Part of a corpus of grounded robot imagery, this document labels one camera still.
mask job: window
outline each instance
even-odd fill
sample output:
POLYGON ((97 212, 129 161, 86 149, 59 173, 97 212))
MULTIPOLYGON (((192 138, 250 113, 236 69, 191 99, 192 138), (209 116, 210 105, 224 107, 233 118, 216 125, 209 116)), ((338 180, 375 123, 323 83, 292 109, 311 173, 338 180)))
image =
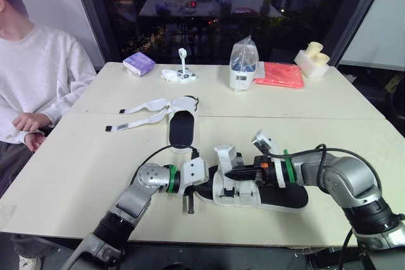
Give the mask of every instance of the window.
MULTIPOLYGON (((349 0, 103 0, 100 3, 105 6, 108 21, 103 27, 109 27, 112 33, 106 43, 118 49, 115 60, 141 51, 157 63, 178 63, 178 49, 184 47, 188 63, 227 64, 234 43, 248 35, 258 47, 260 60, 293 63, 298 50, 310 41, 322 42, 332 52, 343 38, 345 42, 340 48, 344 49, 350 35, 347 35, 349 22, 342 22, 355 18, 359 23, 362 19, 360 15, 355 16, 360 0, 352 0, 350 9, 344 12, 342 8, 345 3, 348 6, 349 0)), ((351 27, 351 32, 355 31, 356 25, 351 27)))

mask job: sneaker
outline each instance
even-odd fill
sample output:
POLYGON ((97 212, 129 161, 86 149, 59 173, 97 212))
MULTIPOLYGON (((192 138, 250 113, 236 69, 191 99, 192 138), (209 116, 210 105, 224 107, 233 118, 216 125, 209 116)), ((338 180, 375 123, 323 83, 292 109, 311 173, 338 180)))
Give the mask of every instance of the sneaker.
POLYGON ((19 270, 41 270, 41 260, 36 259, 26 259, 20 256, 20 266, 19 270))

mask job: person's hand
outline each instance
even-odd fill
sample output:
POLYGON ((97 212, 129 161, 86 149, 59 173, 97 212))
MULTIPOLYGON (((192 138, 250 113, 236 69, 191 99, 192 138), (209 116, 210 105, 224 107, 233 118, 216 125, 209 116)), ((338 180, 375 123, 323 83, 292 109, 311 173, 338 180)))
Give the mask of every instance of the person's hand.
POLYGON ((52 121, 42 113, 22 113, 13 120, 13 125, 18 131, 36 131, 43 126, 50 125, 52 121))
POLYGON ((28 133, 25 136, 25 145, 31 152, 35 152, 42 145, 45 140, 45 136, 41 133, 28 133))

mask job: white wall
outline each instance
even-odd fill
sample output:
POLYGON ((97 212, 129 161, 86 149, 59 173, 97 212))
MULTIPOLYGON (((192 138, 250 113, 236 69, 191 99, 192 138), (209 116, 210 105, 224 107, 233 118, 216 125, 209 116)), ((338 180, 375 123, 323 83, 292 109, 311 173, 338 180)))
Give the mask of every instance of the white wall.
POLYGON ((103 66, 96 38, 81 0, 24 0, 33 22, 60 28, 78 39, 94 66, 103 66))
POLYGON ((374 0, 340 63, 405 71, 405 0, 374 0))

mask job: green ring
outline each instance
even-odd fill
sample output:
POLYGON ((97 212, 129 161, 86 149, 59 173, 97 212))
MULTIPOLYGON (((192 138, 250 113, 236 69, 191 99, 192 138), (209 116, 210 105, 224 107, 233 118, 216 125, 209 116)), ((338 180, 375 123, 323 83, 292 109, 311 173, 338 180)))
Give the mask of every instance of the green ring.
POLYGON ((175 174, 177 172, 176 166, 169 164, 169 170, 170 170, 170 181, 169 181, 169 187, 167 188, 167 193, 171 193, 173 191, 173 186, 175 185, 175 174))
MULTIPOLYGON (((284 150, 284 155, 288 155, 287 149, 284 150)), ((292 163, 291 163, 291 158, 286 158, 285 159, 285 165, 287 167, 287 173, 289 174, 289 180, 291 183, 295 183, 296 179, 294 176, 294 170, 292 169, 292 163)))

